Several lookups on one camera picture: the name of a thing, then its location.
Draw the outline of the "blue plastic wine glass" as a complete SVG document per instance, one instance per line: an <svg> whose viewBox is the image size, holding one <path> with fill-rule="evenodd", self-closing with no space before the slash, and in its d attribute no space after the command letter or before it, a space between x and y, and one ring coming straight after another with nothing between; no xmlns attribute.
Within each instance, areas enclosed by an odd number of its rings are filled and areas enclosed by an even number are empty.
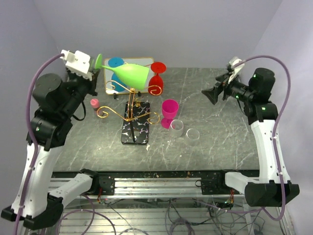
<svg viewBox="0 0 313 235"><path fill-rule="evenodd" d="M109 67L116 68L124 64L124 60L120 57L113 57L108 61ZM119 79L119 77L113 73L111 78L112 84L115 86L114 90L118 93L125 91L126 85Z"/></svg>

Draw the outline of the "gold wine glass rack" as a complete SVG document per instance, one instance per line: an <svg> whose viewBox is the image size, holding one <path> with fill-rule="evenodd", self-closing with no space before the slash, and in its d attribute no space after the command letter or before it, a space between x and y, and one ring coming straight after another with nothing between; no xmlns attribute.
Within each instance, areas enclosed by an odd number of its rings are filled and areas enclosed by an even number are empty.
<svg viewBox="0 0 313 235"><path fill-rule="evenodd" d="M141 90L130 88L129 86L124 88L129 92L128 102L125 106L125 113L121 115L108 106L100 106L100 109L103 112L101 118L107 118L109 116L108 111L116 114L124 121L121 142L123 144L145 145L148 143L149 126L151 124L159 123L160 115L156 112L153 113L150 111L149 103L144 104L141 101L136 101L135 97L141 92Z"/></svg>

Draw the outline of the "pink plastic wine glass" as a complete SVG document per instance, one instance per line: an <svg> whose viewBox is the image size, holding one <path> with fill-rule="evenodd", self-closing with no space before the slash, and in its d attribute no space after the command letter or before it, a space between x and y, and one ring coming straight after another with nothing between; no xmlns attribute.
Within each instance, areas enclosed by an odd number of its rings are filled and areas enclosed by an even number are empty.
<svg viewBox="0 0 313 235"><path fill-rule="evenodd" d="M174 120L179 110L179 104L176 100L167 99L161 106L163 119L161 120L161 126L168 129L171 122Z"/></svg>

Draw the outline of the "green plastic wine glass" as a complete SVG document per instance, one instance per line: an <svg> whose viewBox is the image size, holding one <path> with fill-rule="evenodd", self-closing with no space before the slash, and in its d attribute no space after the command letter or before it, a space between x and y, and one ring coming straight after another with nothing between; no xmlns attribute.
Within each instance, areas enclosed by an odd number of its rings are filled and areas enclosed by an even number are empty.
<svg viewBox="0 0 313 235"><path fill-rule="evenodd" d="M147 67L138 64L123 64L116 68L105 66L102 64L102 54L98 54L96 57L94 68L111 70L125 85L137 90L145 89L145 83L149 73Z"/></svg>

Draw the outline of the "red plastic wine glass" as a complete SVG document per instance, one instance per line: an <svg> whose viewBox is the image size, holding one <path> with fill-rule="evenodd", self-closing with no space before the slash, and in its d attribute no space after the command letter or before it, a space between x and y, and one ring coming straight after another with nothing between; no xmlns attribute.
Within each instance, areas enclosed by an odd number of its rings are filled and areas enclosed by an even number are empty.
<svg viewBox="0 0 313 235"><path fill-rule="evenodd" d="M148 93L154 96L161 95L163 92L163 79L160 74L166 71L166 66L162 62L154 62L151 64L151 70L155 73L155 75L150 79L148 85Z"/></svg>

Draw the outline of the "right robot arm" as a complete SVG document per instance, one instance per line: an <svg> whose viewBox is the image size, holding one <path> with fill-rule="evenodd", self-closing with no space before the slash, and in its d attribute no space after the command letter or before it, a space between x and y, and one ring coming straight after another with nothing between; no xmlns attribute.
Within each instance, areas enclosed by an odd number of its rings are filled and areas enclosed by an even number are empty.
<svg viewBox="0 0 313 235"><path fill-rule="evenodd" d="M218 96L233 97L244 104L244 114L252 129L259 159L259 177L253 179L238 171L226 172L215 183L222 194L232 188L245 196L251 207L283 207L300 193L298 184L291 182L284 166L277 130L278 110L270 101L275 74L269 69L257 68L247 85L232 72L216 77L216 84L202 90L212 104Z"/></svg>

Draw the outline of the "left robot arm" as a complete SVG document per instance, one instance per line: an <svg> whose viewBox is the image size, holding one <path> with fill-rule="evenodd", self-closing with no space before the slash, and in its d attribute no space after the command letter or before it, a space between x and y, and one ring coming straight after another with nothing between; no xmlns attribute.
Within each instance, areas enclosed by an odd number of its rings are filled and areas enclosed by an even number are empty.
<svg viewBox="0 0 313 235"><path fill-rule="evenodd" d="M30 136L26 137L27 157L22 181L28 181L26 196L20 206L22 189L14 203L1 212L8 221L22 220L23 226L30 230L52 227L60 219L63 209L81 194L95 194L99 191L98 173L82 169L62 186L49 190L49 184L58 155L65 145L72 128L71 120L75 111L84 105L86 95L97 95L95 90L100 70L91 72L91 80L73 72L68 72L69 80L64 82L54 73L37 78L32 95L39 107L30 122L38 143L37 159L31 163L35 150Z"/></svg>

